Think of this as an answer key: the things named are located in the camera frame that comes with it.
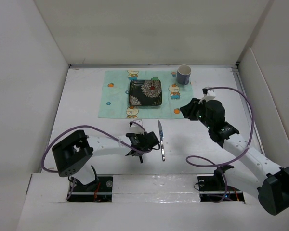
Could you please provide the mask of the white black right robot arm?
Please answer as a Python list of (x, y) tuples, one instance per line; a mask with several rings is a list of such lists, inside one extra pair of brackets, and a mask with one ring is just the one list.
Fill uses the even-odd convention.
[(253, 195), (263, 209), (277, 215), (289, 208), (289, 167), (281, 167), (251, 147), (239, 131), (226, 122), (225, 108), (218, 100), (193, 98), (180, 108), (184, 118), (200, 121), (210, 138), (234, 156), (225, 163), (212, 163), (222, 173), (213, 177), (213, 184), (223, 190), (230, 184)]

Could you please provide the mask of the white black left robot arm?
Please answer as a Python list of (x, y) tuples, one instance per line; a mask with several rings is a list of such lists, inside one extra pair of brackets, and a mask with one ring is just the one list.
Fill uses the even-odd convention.
[(115, 137), (88, 136), (83, 130), (77, 130), (52, 147), (58, 175), (76, 179), (88, 191), (97, 187), (98, 179), (93, 165), (88, 163), (91, 157), (120, 155), (134, 156), (143, 162), (142, 155), (160, 146), (154, 132), (127, 133)]

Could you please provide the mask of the purple ceramic mug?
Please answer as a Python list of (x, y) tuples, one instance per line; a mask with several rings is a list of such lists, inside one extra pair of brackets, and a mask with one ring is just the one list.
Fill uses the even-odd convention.
[(189, 84), (189, 79), (191, 75), (191, 68), (188, 65), (181, 65), (177, 70), (177, 82), (182, 85)]

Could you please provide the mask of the dark floral rectangular plate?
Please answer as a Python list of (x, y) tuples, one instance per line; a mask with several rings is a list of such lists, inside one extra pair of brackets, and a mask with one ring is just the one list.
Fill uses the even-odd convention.
[(159, 79), (131, 80), (130, 106), (157, 107), (162, 104), (162, 85)]

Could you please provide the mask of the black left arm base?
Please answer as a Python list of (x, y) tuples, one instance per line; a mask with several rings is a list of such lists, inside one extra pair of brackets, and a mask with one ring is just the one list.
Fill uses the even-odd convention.
[(69, 202), (93, 202), (108, 203), (112, 202), (113, 175), (98, 175), (98, 181), (95, 180), (88, 185), (83, 185), (79, 180), (73, 182), (69, 177), (70, 186), (67, 195)]

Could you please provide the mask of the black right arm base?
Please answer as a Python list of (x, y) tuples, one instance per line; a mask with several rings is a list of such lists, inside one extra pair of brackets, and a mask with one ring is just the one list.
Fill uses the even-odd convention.
[(198, 174), (194, 189), (199, 192), (201, 202), (245, 202), (241, 190), (226, 186), (222, 173), (218, 168), (210, 174)]

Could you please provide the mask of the green cartoon print cloth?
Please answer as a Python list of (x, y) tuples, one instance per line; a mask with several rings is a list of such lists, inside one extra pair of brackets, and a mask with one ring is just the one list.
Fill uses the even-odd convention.
[[(130, 106), (131, 80), (159, 79), (162, 85), (162, 104), (157, 107)], [(177, 82), (176, 72), (171, 71), (106, 71), (98, 116), (125, 119), (181, 119), (180, 107), (193, 98), (191, 84)]]

